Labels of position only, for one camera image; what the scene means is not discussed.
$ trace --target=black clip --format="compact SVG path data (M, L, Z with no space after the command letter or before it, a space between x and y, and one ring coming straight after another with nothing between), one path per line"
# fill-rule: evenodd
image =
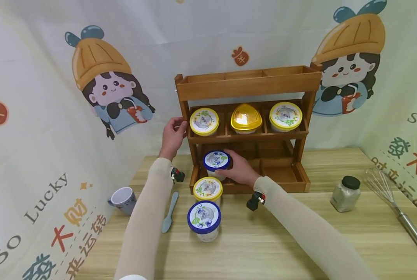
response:
M261 192L254 192L250 200L247 201L246 207L252 211L255 211L258 208L258 202L261 202L261 204L264 205L265 201L266 196L264 194L262 194Z
M183 182L185 173L179 171L178 168L173 167L173 169L171 169L171 178L173 179L173 183Z

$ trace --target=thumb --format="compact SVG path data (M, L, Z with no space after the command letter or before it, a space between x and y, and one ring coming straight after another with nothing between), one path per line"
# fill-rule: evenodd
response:
M188 125L188 122L187 121L183 121L181 123L179 129L178 129L178 132L184 134L185 133L185 130L187 129L187 125Z
M215 174L221 175L223 177L229 177L230 178L231 169L217 169L215 170Z

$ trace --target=beige arm sleeve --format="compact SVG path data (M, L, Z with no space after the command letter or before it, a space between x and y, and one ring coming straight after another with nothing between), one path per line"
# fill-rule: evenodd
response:
M254 190L266 195L264 206L330 280L377 280L341 233L269 177L259 177Z
M132 274L154 279L162 222L173 187L171 169L171 162L164 158L156 159L149 169L146 184L126 227L115 280Z

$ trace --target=blue lid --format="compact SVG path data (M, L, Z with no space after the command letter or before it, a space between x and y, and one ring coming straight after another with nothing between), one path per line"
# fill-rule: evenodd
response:
M199 201L188 210L187 222L190 229L197 234L211 233L221 222L221 211L211 201Z
M217 169L227 169L230 157L222 150L212 150L203 157L202 165L208 171L214 172Z

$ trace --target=black jar lid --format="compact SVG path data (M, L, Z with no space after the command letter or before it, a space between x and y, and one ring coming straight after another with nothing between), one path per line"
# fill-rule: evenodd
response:
M341 183L348 189L359 189L359 185L361 185L361 182L353 176L344 176Z

